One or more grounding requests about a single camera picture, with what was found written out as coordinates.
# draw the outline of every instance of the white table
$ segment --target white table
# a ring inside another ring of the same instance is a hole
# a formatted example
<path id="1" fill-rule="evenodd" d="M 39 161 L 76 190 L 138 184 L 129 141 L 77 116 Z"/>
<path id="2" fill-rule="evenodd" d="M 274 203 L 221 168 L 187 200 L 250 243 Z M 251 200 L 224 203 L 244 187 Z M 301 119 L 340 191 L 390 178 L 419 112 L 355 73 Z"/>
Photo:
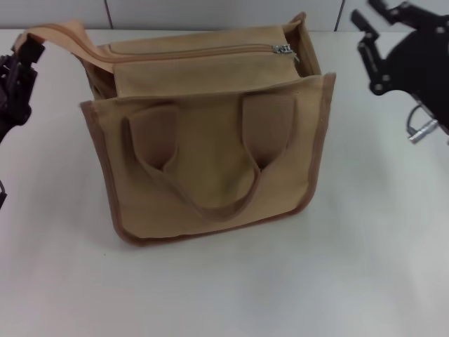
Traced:
<path id="1" fill-rule="evenodd" d="M 18 33 L 0 31 L 0 54 Z M 91 32 L 97 44 L 165 34 Z M 78 106 L 91 99 L 83 68 L 47 45 L 32 118 L 0 145 L 0 336 L 448 336 L 448 137 L 408 142 L 414 101 L 370 93 L 360 34 L 311 36 L 338 76 L 309 207 L 143 249 L 112 227 Z"/>

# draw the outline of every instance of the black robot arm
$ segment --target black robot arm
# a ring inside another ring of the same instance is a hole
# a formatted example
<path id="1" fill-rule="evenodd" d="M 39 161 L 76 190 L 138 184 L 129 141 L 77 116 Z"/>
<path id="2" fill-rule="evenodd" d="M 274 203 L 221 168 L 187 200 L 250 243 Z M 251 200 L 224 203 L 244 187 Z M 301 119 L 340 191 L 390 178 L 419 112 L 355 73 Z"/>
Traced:
<path id="1" fill-rule="evenodd" d="M 449 15 L 437 15 L 408 2 L 388 9 L 382 0 L 368 3 L 390 25 L 398 22 L 414 29 L 382 59 L 375 41 L 379 34 L 361 15 L 354 11 L 351 21 L 365 36 L 358 44 L 363 63 L 370 77 L 370 90 L 375 95 L 400 90 L 416 99 L 431 117 L 419 130 L 410 126 L 407 132 L 417 143 L 439 126 L 449 134 Z"/>

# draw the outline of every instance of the zipper pull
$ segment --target zipper pull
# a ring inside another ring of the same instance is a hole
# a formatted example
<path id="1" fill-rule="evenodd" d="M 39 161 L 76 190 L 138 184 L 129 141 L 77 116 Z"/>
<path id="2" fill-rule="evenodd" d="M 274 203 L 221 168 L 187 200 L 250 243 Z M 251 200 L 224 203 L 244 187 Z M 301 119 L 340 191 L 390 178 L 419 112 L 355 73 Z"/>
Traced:
<path id="1" fill-rule="evenodd" d="M 296 53 L 290 47 L 290 44 L 283 44 L 280 46 L 273 46 L 273 52 L 276 54 L 293 54 L 295 56 L 295 60 L 300 63 L 300 58 L 296 55 Z"/>

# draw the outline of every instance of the shoulder strap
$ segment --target shoulder strap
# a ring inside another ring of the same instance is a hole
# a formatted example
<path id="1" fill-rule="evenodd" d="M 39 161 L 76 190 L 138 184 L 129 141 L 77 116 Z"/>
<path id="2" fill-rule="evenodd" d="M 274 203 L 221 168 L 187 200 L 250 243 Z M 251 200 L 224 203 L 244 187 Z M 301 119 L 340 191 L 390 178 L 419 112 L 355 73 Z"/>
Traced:
<path id="1" fill-rule="evenodd" d="M 87 35 L 84 26 L 76 20 L 60 24 L 40 25 L 29 28 L 18 38 L 14 44 L 15 51 L 19 51 L 30 34 L 41 44 L 50 41 L 59 47 L 67 49 L 70 53 L 83 60 L 96 65 L 108 72 L 112 72 L 113 64 L 108 62 L 110 56 L 93 44 Z"/>

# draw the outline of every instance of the zipper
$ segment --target zipper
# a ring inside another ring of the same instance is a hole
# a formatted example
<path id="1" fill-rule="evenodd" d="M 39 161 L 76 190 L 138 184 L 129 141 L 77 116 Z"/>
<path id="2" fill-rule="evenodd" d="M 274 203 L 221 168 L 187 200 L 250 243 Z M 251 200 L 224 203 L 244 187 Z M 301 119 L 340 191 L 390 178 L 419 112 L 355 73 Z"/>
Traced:
<path id="1" fill-rule="evenodd" d="M 270 46 L 268 44 L 247 44 L 244 46 L 228 46 L 228 47 L 216 47 L 205 48 L 195 51 L 177 51 L 168 53 L 155 53 L 149 55 L 123 55 L 119 58 L 111 58 L 103 55 L 99 55 L 92 48 L 87 46 L 82 39 L 75 35 L 72 31 L 59 25 L 48 24 L 41 25 L 39 27 L 49 28 L 64 35 L 67 35 L 70 39 L 74 40 L 89 56 L 106 63 L 125 63 L 125 62 L 137 62 L 137 61 L 163 61 L 163 60 L 179 60 L 184 58 L 200 58 L 207 56 L 219 56 L 219 55 L 231 55 L 237 53 L 257 53 L 267 52 L 275 54 L 293 54 L 296 61 L 300 61 L 296 53 L 290 47 L 290 44 L 284 44 L 279 46 Z"/>
<path id="2" fill-rule="evenodd" d="M 297 53 L 295 53 L 290 47 L 290 44 L 282 44 L 280 46 L 273 46 L 273 52 L 276 54 L 293 54 L 295 57 L 295 60 L 300 63 L 300 58 L 297 56 Z"/>

